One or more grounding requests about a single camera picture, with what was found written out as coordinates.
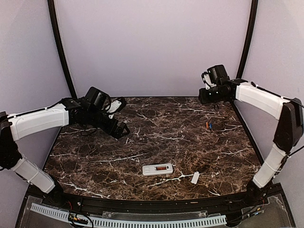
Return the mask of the white remote control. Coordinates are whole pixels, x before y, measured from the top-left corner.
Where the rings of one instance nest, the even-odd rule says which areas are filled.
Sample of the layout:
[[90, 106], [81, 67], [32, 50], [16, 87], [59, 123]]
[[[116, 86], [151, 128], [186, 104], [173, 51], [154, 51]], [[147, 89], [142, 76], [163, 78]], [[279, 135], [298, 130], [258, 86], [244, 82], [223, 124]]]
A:
[[142, 174], [144, 176], [167, 175], [172, 173], [173, 165], [171, 163], [145, 165], [142, 167]]

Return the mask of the white battery cover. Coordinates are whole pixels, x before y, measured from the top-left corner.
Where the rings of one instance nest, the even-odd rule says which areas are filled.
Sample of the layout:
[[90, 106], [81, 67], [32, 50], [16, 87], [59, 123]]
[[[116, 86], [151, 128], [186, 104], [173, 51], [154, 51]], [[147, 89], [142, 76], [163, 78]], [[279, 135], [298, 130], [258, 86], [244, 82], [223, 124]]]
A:
[[192, 179], [191, 179], [191, 183], [192, 183], [192, 184], [197, 184], [198, 179], [199, 179], [199, 176], [200, 176], [199, 174], [200, 174], [199, 172], [195, 172], [195, 173], [193, 174]]

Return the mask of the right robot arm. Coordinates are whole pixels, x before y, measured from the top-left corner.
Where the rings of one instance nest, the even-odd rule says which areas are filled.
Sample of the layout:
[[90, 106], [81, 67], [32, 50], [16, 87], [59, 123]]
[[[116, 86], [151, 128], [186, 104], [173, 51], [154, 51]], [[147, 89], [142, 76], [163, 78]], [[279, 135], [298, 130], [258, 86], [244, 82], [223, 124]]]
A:
[[231, 79], [223, 65], [215, 65], [201, 74], [204, 88], [199, 90], [202, 105], [219, 102], [247, 104], [276, 120], [272, 147], [253, 185], [264, 188], [295, 154], [293, 148], [304, 135], [304, 105], [298, 98], [288, 98], [260, 87], [254, 82]]

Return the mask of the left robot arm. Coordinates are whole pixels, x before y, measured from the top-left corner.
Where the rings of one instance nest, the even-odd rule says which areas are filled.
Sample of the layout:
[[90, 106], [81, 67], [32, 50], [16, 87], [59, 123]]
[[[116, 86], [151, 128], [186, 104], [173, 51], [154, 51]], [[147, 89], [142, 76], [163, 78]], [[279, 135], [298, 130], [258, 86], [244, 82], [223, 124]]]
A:
[[90, 87], [81, 98], [63, 98], [49, 107], [20, 114], [0, 113], [0, 168], [12, 170], [26, 182], [35, 185], [57, 207], [67, 203], [67, 196], [60, 185], [31, 163], [19, 152], [17, 141], [52, 128], [73, 124], [90, 125], [103, 130], [109, 136], [120, 139], [129, 134], [126, 123], [119, 122], [114, 114], [127, 102], [123, 97], [112, 100], [108, 94]]

